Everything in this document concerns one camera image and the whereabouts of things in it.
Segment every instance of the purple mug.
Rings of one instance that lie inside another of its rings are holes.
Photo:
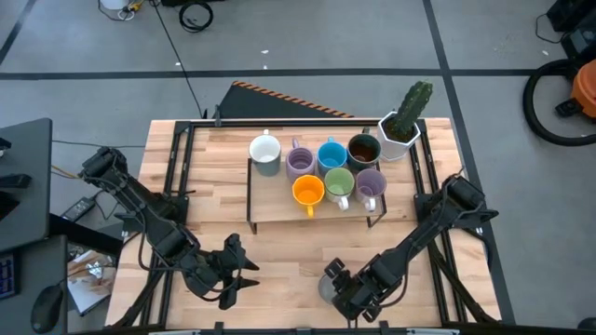
[[[286,156],[286,173],[290,181],[294,182],[304,175],[315,174],[315,156],[310,150],[301,147],[298,140],[291,139],[292,149]]]
[[[364,204],[366,210],[374,212],[386,187],[387,180],[383,173],[374,168],[363,169],[356,176],[356,199]]]

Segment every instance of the orange vacuum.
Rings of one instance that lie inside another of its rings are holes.
[[[573,78],[571,99],[556,107],[559,116],[583,113],[596,123],[596,60],[578,63],[577,60],[555,60],[538,68],[528,79],[523,91],[523,114],[530,129],[540,138],[562,146],[582,146],[596,143],[596,134],[567,138],[551,133],[540,124],[534,109],[534,91],[544,75],[565,75]]]
[[[583,112],[593,120],[596,120],[596,60],[589,62],[579,69],[576,79],[574,79],[571,99],[564,103],[573,104],[575,106],[573,110],[575,113]]]

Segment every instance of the mug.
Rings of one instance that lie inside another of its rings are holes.
[[[347,165],[355,173],[374,168],[381,157],[381,143],[369,134],[370,131],[368,127],[364,128],[347,145]]]
[[[300,205],[306,206],[308,219],[312,219],[315,216],[314,206],[325,195],[325,186],[317,176],[305,175],[294,182],[291,193]]]
[[[385,175],[374,168],[363,169],[356,176],[356,199],[364,204],[369,212],[376,210],[376,203],[385,192]]]
[[[327,143],[321,145],[317,152],[318,174],[325,177],[332,168],[340,168],[347,160],[345,148],[339,142],[333,140],[333,137],[327,139]]]
[[[281,162],[281,144],[278,139],[269,135],[269,129],[265,129],[263,135],[257,136],[251,141],[249,155],[261,175],[271,177],[278,174]]]
[[[315,174],[315,156],[305,147],[300,147],[298,140],[291,139],[292,149],[286,156],[286,173],[290,181],[298,177]]]
[[[349,203],[347,198],[354,190],[354,176],[347,168],[332,168],[325,175],[325,195],[327,198],[337,203],[341,210],[347,210]]]

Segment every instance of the orange mug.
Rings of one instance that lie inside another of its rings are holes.
[[[318,177],[304,175],[291,186],[291,193],[300,205],[306,206],[308,219],[312,219],[315,217],[315,205],[325,195],[325,184]]]

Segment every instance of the cactus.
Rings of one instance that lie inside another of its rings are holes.
[[[393,141],[407,142],[412,138],[413,125],[427,107],[432,95],[432,83],[419,81],[410,87],[403,98],[398,113],[384,123],[387,136]]]

